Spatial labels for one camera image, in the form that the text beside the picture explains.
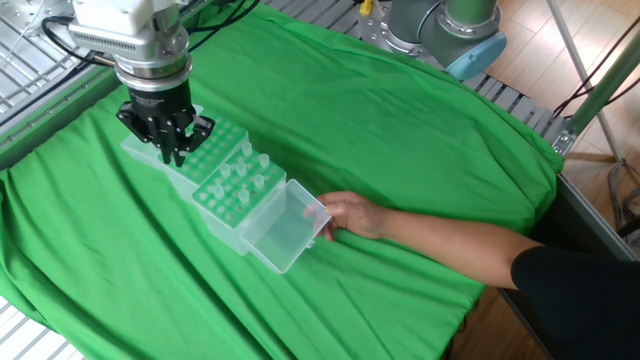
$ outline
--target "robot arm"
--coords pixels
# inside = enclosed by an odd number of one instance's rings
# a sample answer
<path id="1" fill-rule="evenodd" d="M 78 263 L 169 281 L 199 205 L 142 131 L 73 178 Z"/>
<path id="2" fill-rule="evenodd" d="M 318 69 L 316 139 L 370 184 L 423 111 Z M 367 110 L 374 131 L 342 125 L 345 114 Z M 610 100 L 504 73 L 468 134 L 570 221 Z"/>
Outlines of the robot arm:
<path id="1" fill-rule="evenodd" d="M 110 53 L 130 100 L 117 113 L 141 141 L 158 147 L 165 164 L 182 166 L 211 134 L 214 122 L 191 103 L 189 36 L 181 0 L 74 1 L 68 30 L 76 45 Z"/>
<path id="2" fill-rule="evenodd" d="M 458 80 L 486 69 L 502 53 L 497 0 L 394 0 L 382 20 L 382 37 L 392 51 L 433 56 Z M 370 11 L 361 14 L 369 15 Z"/>

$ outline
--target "person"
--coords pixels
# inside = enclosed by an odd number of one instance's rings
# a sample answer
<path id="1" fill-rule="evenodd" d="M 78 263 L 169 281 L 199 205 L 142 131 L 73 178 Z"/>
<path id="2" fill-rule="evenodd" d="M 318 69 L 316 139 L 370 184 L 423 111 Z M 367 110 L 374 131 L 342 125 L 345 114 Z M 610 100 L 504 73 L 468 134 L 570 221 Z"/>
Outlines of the person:
<path id="1" fill-rule="evenodd" d="M 543 246 L 511 230 L 387 209 L 353 192 L 318 197 L 332 216 L 321 234 L 344 228 L 388 239 L 476 281 L 519 290 L 560 359 L 638 359 L 640 264 Z"/>

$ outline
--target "microcentrifuge tube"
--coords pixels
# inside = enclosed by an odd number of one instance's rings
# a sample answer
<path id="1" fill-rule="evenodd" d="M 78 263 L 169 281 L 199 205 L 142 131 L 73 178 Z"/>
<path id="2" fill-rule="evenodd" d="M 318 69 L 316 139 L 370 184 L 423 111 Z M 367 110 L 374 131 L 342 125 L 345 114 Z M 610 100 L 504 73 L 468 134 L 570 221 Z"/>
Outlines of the microcentrifuge tube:
<path id="1" fill-rule="evenodd" d="M 229 166 L 229 164 L 222 164 L 220 166 L 220 174 L 224 177 L 231 176 L 231 166 Z"/>
<path id="2" fill-rule="evenodd" d="M 252 148 L 250 142 L 242 144 L 242 153 L 244 154 L 244 156 L 251 156 Z"/>
<path id="3" fill-rule="evenodd" d="M 247 175 L 247 164 L 238 163 L 238 165 L 236 165 L 236 169 L 238 170 L 238 175 L 240 176 Z"/>
<path id="4" fill-rule="evenodd" d="M 260 156 L 258 156 L 258 161 L 260 161 L 260 166 L 266 168 L 267 166 L 269 166 L 269 155 L 260 154 Z"/>
<path id="5" fill-rule="evenodd" d="M 246 204 L 249 202 L 249 192 L 245 189 L 240 190 L 240 192 L 238 192 L 238 198 L 240 199 L 240 202 L 243 204 Z"/>
<path id="6" fill-rule="evenodd" d="M 262 187 L 264 186 L 264 176 L 262 175 L 256 175 L 253 177 L 253 183 L 256 184 L 256 187 L 258 189 L 262 189 Z"/>
<path id="7" fill-rule="evenodd" d="M 222 187 L 222 185 L 215 185 L 213 187 L 213 195 L 215 195 L 218 199 L 222 199 L 224 197 L 224 188 Z"/>

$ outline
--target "black cable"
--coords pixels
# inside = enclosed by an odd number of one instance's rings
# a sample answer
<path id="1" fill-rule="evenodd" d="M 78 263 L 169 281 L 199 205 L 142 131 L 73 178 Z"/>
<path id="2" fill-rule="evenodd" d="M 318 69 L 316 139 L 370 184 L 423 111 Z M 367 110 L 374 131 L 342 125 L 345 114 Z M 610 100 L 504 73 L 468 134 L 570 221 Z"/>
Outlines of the black cable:
<path id="1" fill-rule="evenodd" d="M 624 204 L 620 203 L 620 197 L 618 196 L 618 187 L 620 185 L 620 170 L 626 169 L 631 179 L 636 185 L 636 188 L 632 190 L 629 195 L 624 200 Z M 640 194 L 640 172 L 636 170 L 633 166 L 629 165 L 625 159 L 617 162 L 608 176 L 608 185 L 609 185 L 609 195 L 611 196 L 611 203 L 613 204 L 613 213 L 615 215 L 615 224 L 616 231 L 620 230 L 624 226 L 627 225 L 627 218 L 637 218 L 636 214 L 633 213 L 630 208 L 630 202 L 635 199 Z"/>
<path id="2" fill-rule="evenodd" d="M 611 99 L 609 99 L 609 101 L 607 101 L 604 106 L 607 106 L 609 104 L 611 104 L 612 102 L 620 99 L 622 96 L 624 96 L 624 94 L 628 93 L 629 91 L 631 91 L 631 89 L 633 89 L 636 85 L 638 85 L 640 83 L 640 78 L 637 78 L 631 85 L 627 86 L 624 90 L 622 90 L 620 92 L 620 94 L 612 97 Z M 573 117 L 573 115 L 569 115 L 569 116 L 565 116 L 565 119 L 571 119 Z"/>
<path id="3" fill-rule="evenodd" d="M 187 5 L 185 5 L 185 6 L 181 7 L 181 8 L 178 10 L 178 12 L 179 12 L 180 14 L 184 13 L 185 11 L 189 10 L 189 8 L 190 8 L 191 6 L 193 6 L 197 1 L 198 1 L 198 0 L 190 0 L 190 1 L 189 1 L 189 3 L 188 3 Z"/>
<path id="4" fill-rule="evenodd" d="M 209 40 L 213 35 L 215 35 L 219 30 L 237 22 L 238 20 L 242 19 L 243 17 L 247 16 L 247 14 L 249 14 L 253 9 L 255 9 L 256 6 L 258 6 L 258 4 L 260 3 L 260 0 L 253 0 L 253 3 L 251 5 L 249 5 L 248 8 L 246 8 L 243 12 L 241 12 L 238 16 L 235 16 L 236 13 L 238 12 L 238 10 L 240 10 L 240 8 L 242 8 L 242 6 L 244 5 L 245 0 L 242 0 L 240 2 L 240 4 L 238 4 L 238 6 L 233 10 L 233 12 L 222 22 L 222 24 L 219 25 L 214 25 L 214 26 L 209 26 L 209 27 L 204 27 L 204 28 L 196 28 L 196 29 L 192 29 L 192 33 L 195 32 L 204 32 L 204 31 L 210 31 L 209 34 L 207 34 L 207 36 L 205 36 L 202 40 L 198 41 L 195 45 L 193 45 L 190 49 L 189 52 L 199 48 L 200 46 L 202 46 L 202 44 L 204 44 L 205 42 L 207 42 L 207 40 Z"/>
<path id="5" fill-rule="evenodd" d="M 596 66 L 595 69 L 593 69 L 593 71 L 591 72 L 591 74 L 589 74 L 589 76 L 587 76 L 587 78 L 582 82 L 582 84 L 580 84 L 580 87 L 578 87 L 578 89 L 576 89 L 576 91 L 573 93 L 573 95 L 571 95 L 571 97 L 569 99 L 567 99 L 566 101 L 564 101 L 562 104 L 560 104 L 554 111 L 553 111 L 553 115 L 554 117 L 559 116 L 564 109 L 567 108 L 567 106 L 575 99 L 579 98 L 580 96 L 583 96 L 585 94 L 590 93 L 591 91 L 593 91 L 593 87 L 587 89 L 585 92 L 583 92 L 582 94 L 580 93 L 580 90 L 582 90 L 587 83 L 591 80 L 591 78 L 596 74 L 596 72 L 598 72 L 598 70 L 600 70 L 600 68 L 602 67 L 602 65 L 604 65 L 604 63 L 607 61 L 607 59 L 609 59 L 609 57 L 611 56 L 611 54 L 613 54 L 614 50 L 622 43 L 622 41 L 624 40 L 624 38 L 627 37 L 627 35 L 629 35 L 629 33 L 631 32 L 631 30 L 633 30 L 633 28 L 636 27 L 636 25 L 638 25 L 638 23 L 640 23 L 640 16 L 638 16 L 638 18 L 631 24 L 629 25 L 629 27 L 627 28 L 627 30 L 625 30 L 625 32 L 622 34 L 622 36 L 620 36 L 620 38 L 618 38 L 618 40 L 616 41 L 615 44 L 613 44 L 613 46 L 611 47 L 611 49 L 607 52 L 607 54 L 604 56 L 604 58 L 600 61 L 600 63 Z"/>
<path id="6" fill-rule="evenodd" d="M 634 212 L 634 209 L 631 208 L 634 205 L 634 200 L 636 200 L 639 196 L 640 196 L 640 189 L 635 188 L 631 190 L 629 195 L 627 195 L 626 199 L 624 199 L 622 208 L 624 210 L 624 213 L 627 216 L 638 217 L 638 215 L 640 215 L 640 214 L 636 214 Z"/>
<path id="7" fill-rule="evenodd" d="M 241 0 L 240 3 L 238 4 L 238 6 L 236 6 L 236 8 L 233 9 L 231 14 L 229 14 L 229 16 L 227 16 L 227 18 L 224 19 L 224 21 L 222 23 L 220 23 L 218 25 L 213 25 L 213 26 L 204 26 L 204 27 L 197 27 L 197 28 L 194 28 L 194 29 L 189 29 L 189 30 L 187 30 L 187 32 L 189 32 L 189 34 L 195 34 L 195 33 L 199 33 L 199 32 L 218 31 L 218 30 L 222 29 L 223 27 L 228 26 L 228 22 L 231 21 L 231 19 L 233 19 L 233 17 L 242 8 L 244 3 L 245 3 L 245 0 Z"/>
<path id="8" fill-rule="evenodd" d="M 227 5 L 231 4 L 234 1 L 235 0 L 214 0 L 214 1 L 211 1 L 209 4 L 211 4 L 211 6 L 217 6 L 218 14 L 220 14 L 222 13 L 223 9 Z M 202 15 L 202 11 L 198 11 L 198 15 L 196 15 L 196 20 L 194 21 L 194 23 L 196 24 L 196 27 L 193 29 L 187 29 L 187 34 L 191 35 L 193 33 L 200 32 L 199 29 L 201 28 L 198 27 L 198 24 L 200 24 L 200 15 Z"/>
<path id="9" fill-rule="evenodd" d="M 42 20 L 42 32 L 47 36 L 47 38 L 49 38 L 49 40 L 51 40 L 52 43 L 54 43 L 56 46 L 58 46 L 62 51 L 64 51 L 65 53 L 67 53 L 69 56 L 72 56 L 80 61 L 89 63 L 89 64 L 93 64 L 93 65 L 98 65 L 98 66 L 107 66 L 110 67 L 108 64 L 105 64 L 103 62 L 100 61 L 96 61 L 94 59 L 90 59 L 84 56 L 80 56 L 78 54 L 76 54 L 73 49 L 69 49 L 63 42 L 62 40 L 58 37 L 58 35 L 56 35 L 56 33 L 54 33 L 50 28 L 49 28 L 49 24 L 50 23 L 54 23 L 54 24 L 58 24 L 58 25 L 62 25 L 62 26 L 68 26 L 69 24 L 71 24 L 71 22 L 73 22 L 74 18 L 71 16 L 50 16 L 47 17 L 45 19 Z"/>
<path id="10" fill-rule="evenodd" d="M 624 94 L 628 93 L 629 90 L 633 89 L 636 85 L 638 85 L 638 83 L 640 83 L 640 78 L 636 79 L 636 81 L 633 82 L 633 84 L 629 85 L 626 89 L 622 90 L 622 92 L 614 97 L 611 98 L 611 100 L 607 101 L 607 103 L 605 104 L 605 106 L 611 104 L 612 102 L 620 99 Z"/>

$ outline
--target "human arm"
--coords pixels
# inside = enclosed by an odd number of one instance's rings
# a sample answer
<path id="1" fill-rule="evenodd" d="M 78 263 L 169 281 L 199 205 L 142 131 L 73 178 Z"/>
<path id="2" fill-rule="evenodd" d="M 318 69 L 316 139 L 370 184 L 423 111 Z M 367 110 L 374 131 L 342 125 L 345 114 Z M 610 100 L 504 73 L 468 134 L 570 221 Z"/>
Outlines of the human arm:
<path id="1" fill-rule="evenodd" d="M 513 260 L 541 246 L 496 225 L 391 210 L 348 191 L 318 199 L 333 217 L 324 230 L 328 240 L 333 241 L 337 228 L 370 239 L 389 239 L 492 286 L 516 289 L 511 279 Z"/>

